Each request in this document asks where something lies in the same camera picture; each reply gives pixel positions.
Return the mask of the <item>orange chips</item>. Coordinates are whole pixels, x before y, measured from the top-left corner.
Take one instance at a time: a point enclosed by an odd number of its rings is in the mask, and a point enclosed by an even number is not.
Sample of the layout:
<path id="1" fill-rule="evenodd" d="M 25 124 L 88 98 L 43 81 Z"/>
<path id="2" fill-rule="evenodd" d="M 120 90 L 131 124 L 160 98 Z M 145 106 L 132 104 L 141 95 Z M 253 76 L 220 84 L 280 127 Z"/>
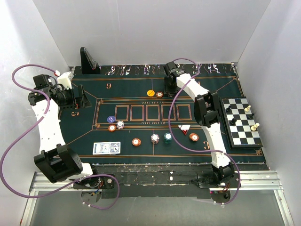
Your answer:
<path id="1" fill-rule="evenodd" d="M 156 93 L 156 97 L 157 97 L 157 98 L 162 98 L 163 95 L 164 95 L 164 94 L 163 94 L 162 92 L 157 92 L 157 93 Z"/>
<path id="2" fill-rule="evenodd" d="M 198 141 L 199 136 L 196 133 L 190 133 L 189 138 L 191 141 L 196 142 L 196 141 Z"/>
<path id="3" fill-rule="evenodd" d="M 116 130 L 116 126 L 115 125 L 110 125 L 109 127 L 108 127 L 108 130 L 110 131 L 110 132 L 114 132 L 115 130 Z"/>

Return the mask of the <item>purple small blind button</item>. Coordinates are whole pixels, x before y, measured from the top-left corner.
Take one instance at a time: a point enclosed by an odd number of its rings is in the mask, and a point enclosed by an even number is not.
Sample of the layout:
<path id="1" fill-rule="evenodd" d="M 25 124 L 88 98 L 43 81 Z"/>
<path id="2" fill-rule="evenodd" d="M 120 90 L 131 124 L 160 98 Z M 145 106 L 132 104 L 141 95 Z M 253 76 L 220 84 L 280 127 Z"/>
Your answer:
<path id="1" fill-rule="evenodd" d="M 108 118 L 107 118 L 107 122 L 108 123 L 114 123 L 115 122 L 115 117 L 114 116 L 108 116 Z"/>

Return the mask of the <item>yellow big blind button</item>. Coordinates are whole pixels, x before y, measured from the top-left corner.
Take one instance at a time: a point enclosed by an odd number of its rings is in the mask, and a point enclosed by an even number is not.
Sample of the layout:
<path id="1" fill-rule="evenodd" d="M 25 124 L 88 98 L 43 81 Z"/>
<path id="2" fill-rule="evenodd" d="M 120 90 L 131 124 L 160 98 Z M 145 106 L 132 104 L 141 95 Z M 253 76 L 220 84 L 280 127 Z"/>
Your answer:
<path id="1" fill-rule="evenodd" d="M 153 97 L 153 96 L 155 96 L 155 94 L 156 94 L 156 92 L 152 89 L 147 91 L 147 96 L 149 96 L 149 97 Z"/>

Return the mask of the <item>pink chips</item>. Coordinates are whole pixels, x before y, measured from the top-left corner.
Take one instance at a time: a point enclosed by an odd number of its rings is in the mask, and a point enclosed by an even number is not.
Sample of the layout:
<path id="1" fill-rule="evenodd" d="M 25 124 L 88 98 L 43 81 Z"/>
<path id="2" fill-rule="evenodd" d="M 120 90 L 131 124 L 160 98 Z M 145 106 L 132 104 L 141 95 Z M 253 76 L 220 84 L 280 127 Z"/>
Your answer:
<path id="1" fill-rule="evenodd" d="M 117 122 L 117 124 L 116 124 L 116 127 L 118 128 L 118 129 L 123 129 L 124 128 L 124 122 L 123 121 L 118 121 Z"/>

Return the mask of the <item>red triangular dealer button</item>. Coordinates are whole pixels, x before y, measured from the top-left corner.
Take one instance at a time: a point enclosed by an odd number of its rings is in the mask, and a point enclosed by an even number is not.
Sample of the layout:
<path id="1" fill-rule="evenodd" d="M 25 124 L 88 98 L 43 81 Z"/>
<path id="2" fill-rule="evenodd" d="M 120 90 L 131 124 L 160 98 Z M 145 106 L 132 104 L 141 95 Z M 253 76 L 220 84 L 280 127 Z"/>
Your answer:
<path id="1" fill-rule="evenodd" d="M 185 125 L 178 125 L 179 129 L 185 134 L 187 135 L 189 129 L 190 129 L 190 125 L 189 124 L 185 124 Z"/>

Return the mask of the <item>orange poker chip stack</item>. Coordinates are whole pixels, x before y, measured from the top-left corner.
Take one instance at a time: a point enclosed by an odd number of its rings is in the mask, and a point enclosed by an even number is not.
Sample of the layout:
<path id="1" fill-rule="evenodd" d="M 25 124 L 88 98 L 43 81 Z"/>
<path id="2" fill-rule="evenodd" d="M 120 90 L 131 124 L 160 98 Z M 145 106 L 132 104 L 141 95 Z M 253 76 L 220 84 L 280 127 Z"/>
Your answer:
<path id="1" fill-rule="evenodd" d="M 141 145 L 141 140 L 138 139 L 138 138 L 134 138 L 134 139 L 132 140 L 132 145 L 133 145 L 133 146 L 140 146 L 140 145 Z"/>

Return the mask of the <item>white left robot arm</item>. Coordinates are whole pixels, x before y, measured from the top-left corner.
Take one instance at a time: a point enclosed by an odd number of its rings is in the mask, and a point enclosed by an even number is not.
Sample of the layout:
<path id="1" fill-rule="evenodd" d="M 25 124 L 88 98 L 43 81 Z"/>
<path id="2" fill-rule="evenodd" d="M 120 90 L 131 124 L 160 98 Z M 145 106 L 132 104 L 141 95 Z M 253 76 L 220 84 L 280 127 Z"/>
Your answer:
<path id="1" fill-rule="evenodd" d="M 37 119 L 40 134 L 40 153 L 34 157 L 35 165 L 51 183 L 84 177 L 89 188 L 96 188 L 100 177 L 89 163 L 82 163 L 79 156 L 65 143 L 58 118 L 59 110 L 91 107 L 83 85 L 78 86 L 78 96 L 71 85 L 72 72 L 66 72 L 53 84 L 50 76 L 41 74 L 33 78 L 36 87 L 28 100 Z"/>

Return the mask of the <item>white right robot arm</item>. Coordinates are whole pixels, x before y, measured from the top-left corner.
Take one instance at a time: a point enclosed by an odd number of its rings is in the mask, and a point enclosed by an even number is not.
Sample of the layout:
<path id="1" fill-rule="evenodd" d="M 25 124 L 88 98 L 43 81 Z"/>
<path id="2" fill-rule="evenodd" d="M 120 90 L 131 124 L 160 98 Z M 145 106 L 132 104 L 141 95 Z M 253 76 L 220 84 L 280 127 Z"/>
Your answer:
<path id="1" fill-rule="evenodd" d="M 218 93 L 211 93 L 195 81 L 195 77 L 180 69 L 175 62 L 164 65 L 166 76 L 164 77 L 165 93 L 173 97 L 169 108 L 168 125 L 174 109 L 174 103 L 182 91 L 194 101 L 194 118 L 201 126 L 209 144 L 208 151 L 212 157 L 213 183 L 218 187 L 226 186 L 230 178 L 234 176 L 235 162 L 227 154 L 221 134 L 221 108 Z"/>

